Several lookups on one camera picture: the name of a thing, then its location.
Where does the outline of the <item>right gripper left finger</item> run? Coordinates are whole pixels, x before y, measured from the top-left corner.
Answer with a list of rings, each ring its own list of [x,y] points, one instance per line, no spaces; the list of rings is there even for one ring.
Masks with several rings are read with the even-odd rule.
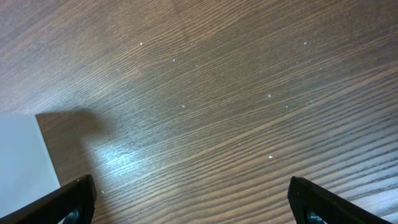
[[[86,174],[50,194],[1,218],[1,223],[90,224],[97,193],[92,175]]]

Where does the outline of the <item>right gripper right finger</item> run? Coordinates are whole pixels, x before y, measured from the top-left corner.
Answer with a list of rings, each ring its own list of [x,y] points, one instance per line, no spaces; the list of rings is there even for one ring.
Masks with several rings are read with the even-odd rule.
[[[391,224],[303,177],[291,178],[287,198],[299,224]]]

